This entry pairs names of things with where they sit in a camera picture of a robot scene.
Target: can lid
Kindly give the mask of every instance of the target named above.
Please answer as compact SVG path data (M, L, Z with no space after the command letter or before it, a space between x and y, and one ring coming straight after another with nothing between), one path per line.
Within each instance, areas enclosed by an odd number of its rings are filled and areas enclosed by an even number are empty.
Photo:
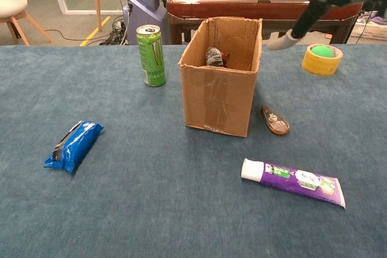
M244 159L241 177L251 179L252 181L261 182L264 174L264 163L262 161L252 161L247 158Z
M141 27L137 27L136 32L138 34L154 34L160 32L160 27L157 25L142 25Z

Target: purple toothpaste tube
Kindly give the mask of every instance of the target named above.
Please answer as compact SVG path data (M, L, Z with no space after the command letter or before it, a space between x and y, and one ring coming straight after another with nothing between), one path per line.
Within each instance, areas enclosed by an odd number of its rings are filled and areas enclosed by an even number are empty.
M337 178L247 158L243 162L241 176L279 190L332 202L345 208L343 192Z

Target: blue wrapper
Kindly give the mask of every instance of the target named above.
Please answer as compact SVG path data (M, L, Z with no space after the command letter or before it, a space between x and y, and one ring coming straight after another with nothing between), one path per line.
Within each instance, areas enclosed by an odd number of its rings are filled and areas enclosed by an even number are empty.
M93 145L103 126L90 121L79 121L58 143L44 161L44 167L64 169L72 173Z

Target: yellow floor stripe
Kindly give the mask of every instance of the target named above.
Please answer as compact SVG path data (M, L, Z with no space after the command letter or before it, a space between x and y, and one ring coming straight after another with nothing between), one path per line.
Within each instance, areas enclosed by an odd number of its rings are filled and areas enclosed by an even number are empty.
M107 23L107 21L110 19L110 16L107 16L104 20L103 20L103 22L101 23L101 26L104 26L105 25L105 23ZM84 47L88 42L89 42L89 40L90 39L92 39L93 38L93 36L96 34L98 32L98 27L95 29L95 30L93 30L93 32L91 33L91 34L89 34L89 36L79 45L80 47Z

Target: white toothpaste cap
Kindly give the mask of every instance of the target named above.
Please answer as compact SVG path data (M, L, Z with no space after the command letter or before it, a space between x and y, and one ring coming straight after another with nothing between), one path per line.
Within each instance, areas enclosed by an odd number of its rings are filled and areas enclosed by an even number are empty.
M252 161L247 158L243 161L241 177L251 179L252 181L261 182L264 174L264 163L262 161Z

